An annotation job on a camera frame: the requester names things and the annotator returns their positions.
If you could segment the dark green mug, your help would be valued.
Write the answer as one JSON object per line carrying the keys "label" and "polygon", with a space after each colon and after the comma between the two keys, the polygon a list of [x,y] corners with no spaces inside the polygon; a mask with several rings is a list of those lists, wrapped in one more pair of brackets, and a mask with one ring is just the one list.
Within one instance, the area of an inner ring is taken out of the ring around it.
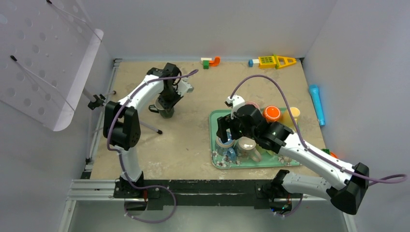
{"label": "dark green mug", "polygon": [[162,118],[169,119],[174,115],[174,108],[165,109],[159,103],[151,104],[148,106],[148,110],[152,113],[159,114]]}

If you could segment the orange mug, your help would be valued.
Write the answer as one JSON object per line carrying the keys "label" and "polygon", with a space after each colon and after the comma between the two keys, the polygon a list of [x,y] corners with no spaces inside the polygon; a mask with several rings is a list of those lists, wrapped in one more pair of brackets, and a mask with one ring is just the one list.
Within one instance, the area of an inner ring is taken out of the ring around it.
{"label": "orange mug", "polygon": [[278,107],[269,105],[263,110],[263,117],[267,122],[276,122],[281,118],[281,111]]}

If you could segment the blue butterfly mug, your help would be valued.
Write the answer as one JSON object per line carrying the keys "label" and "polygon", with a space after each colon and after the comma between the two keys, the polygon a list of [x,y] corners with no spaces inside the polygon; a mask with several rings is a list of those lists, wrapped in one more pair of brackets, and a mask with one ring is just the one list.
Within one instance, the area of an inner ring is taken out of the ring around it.
{"label": "blue butterfly mug", "polygon": [[227,133],[227,142],[223,142],[219,137],[215,139],[215,150],[218,154],[226,157],[228,161],[237,161],[237,155],[234,149],[235,140],[230,133]]}

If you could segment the pink ghost mug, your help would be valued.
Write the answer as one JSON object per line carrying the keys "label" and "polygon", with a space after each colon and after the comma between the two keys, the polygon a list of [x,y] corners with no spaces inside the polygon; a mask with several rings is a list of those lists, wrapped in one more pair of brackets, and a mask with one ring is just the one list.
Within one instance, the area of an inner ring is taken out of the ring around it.
{"label": "pink ghost mug", "polygon": [[259,105],[254,101],[247,101],[246,105],[253,105],[256,109],[260,110]]}

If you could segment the cream floral mug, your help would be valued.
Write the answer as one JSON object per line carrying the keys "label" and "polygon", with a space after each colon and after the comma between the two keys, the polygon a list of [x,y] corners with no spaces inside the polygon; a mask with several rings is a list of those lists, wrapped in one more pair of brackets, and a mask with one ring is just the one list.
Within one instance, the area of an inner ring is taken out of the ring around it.
{"label": "cream floral mug", "polygon": [[248,137],[241,137],[236,141],[235,152],[239,158],[250,158],[255,162],[261,162],[262,156],[256,148],[256,142]]}

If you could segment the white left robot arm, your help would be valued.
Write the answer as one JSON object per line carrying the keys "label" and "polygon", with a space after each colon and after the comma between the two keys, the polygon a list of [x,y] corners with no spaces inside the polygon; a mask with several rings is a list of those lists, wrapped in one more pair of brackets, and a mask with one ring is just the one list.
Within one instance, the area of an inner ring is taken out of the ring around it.
{"label": "white left robot arm", "polygon": [[172,63],[166,63],[162,69],[151,68],[126,97],[105,105],[103,136],[106,148],[116,152],[121,167],[120,179],[127,182],[125,191],[131,197],[140,197],[145,189],[136,149],[141,137],[140,112],[153,99],[158,100],[163,110],[172,111],[185,94],[193,92],[189,77],[197,72],[193,70],[183,75]]}

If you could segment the yellow mug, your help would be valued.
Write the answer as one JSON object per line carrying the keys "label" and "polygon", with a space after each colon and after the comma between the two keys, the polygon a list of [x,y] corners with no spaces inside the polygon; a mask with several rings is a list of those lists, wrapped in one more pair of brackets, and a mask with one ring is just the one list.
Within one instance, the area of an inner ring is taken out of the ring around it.
{"label": "yellow mug", "polygon": [[298,118],[301,111],[297,107],[290,107],[290,110],[285,110],[282,114],[281,122],[283,125],[295,129],[294,122],[298,124]]}

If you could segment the orange green toy blocks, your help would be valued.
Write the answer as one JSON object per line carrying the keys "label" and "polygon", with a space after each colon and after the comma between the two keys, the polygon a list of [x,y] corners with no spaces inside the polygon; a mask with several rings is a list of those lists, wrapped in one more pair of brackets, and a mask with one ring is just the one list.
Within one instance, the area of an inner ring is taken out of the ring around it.
{"label": "orange green toy blocks", "polygon": [[217,67],[220,64],[220,57],[216,56],[214,58],[201,58],[201,63],[203,69],[209,69],[210,67]]}

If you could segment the green floral serving tray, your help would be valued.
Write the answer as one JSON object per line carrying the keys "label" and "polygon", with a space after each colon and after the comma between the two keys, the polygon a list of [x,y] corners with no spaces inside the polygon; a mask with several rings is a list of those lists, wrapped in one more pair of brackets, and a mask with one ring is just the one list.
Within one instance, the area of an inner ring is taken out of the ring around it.
{"label": "green floral serving tray", "polygon": [[257,150],[262,156],[261,162],[255,162],[250,158],[239,158],[237,161],[228,161],[228,159],[215,150],[215,139],[217,138],[216,132],[218,129],[217,119],[221,116],[225,116],[230,113],[230,110],[219,109],[214,110],[209,115],[209,137],[210,137],[210,149],[211,149],[211,162],[218,169],[255,169],[255,168],[282,168],[282,167],[296,167],[301,163],[289,158],[284,158],[277,155],[272,151],[266,151],[259,146],[256,146]]}

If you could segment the blue white toy block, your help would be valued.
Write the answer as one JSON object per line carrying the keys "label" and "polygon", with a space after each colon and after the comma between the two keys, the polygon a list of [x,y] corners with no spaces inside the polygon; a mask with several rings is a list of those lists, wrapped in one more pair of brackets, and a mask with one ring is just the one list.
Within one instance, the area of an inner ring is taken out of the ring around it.
{"label": "blue white toy block", "polygon": [[260,65],[260,61],[259,61],[259,59],[258,58],[256,58],[256,59],[250,59],[249,61],[248,61],[248,66],[249,67],[259,67],[259,65]]}

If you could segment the yellow toy phone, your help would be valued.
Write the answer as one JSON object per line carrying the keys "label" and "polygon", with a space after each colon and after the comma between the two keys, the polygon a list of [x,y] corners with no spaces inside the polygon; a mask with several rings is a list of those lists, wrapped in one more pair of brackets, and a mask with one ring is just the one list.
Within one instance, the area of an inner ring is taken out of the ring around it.
{"label": "yellow toy phone", "polygon": [[258,57],[258,59],[260,69],[275,68],[278,70],[297,63],[297,60],[295,58],[278,56],[275,54],[273,54],[272,56]]}

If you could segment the blue toy microphone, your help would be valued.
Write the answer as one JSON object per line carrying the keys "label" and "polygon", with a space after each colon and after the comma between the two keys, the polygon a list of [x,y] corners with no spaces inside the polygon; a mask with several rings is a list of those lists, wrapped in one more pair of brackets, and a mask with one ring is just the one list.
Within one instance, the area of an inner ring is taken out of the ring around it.
{"label": "blue toy microphone", "polygon": [[315,108],[317,120],[319,122],[319,126],[323,127],[325,126],[325,118],[324,118],[324,113],[323,113],[323,108],[322,108],[322,103],[320,99],[320,90],[317,85],[310,85],[308,88],[308,91],[310,93],[310,96],[312,98],[312,102]]}

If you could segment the colourful toy blocks pile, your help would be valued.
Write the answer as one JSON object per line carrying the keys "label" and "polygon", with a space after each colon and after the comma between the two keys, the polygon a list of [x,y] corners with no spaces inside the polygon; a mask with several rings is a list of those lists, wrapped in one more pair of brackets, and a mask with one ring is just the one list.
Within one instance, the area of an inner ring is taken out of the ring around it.
{"label": "colourful toy blocks pile", "polygon": [[325,152],[326,154],[338,159],[338,156],[335,153],[333,153],[332,151],[330,151],[330,149],[323,148],[322,151]]}

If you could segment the white perforated panel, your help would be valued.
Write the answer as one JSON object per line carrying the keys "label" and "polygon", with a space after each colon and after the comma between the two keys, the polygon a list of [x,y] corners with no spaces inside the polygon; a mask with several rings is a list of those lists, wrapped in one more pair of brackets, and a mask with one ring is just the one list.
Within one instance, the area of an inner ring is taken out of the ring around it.
{"label": "white perforated panel", "polygon": [[103,38],[79,0],[0,3],[0,101],[67,128]]}

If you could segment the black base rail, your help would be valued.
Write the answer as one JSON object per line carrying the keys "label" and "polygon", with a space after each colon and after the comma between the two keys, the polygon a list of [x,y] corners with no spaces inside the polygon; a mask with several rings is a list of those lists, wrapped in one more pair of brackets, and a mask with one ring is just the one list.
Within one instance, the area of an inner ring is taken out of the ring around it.
{"label": "black base rail", "polygon": [[254,209],[279,207],[301,197],[275,187],[272,180],[159,180],[138,183],[148,189],[135,189],[126,180],[115,182],[113,197],[127,202],[141,201],[148,210],[164,206],[248,206]]}

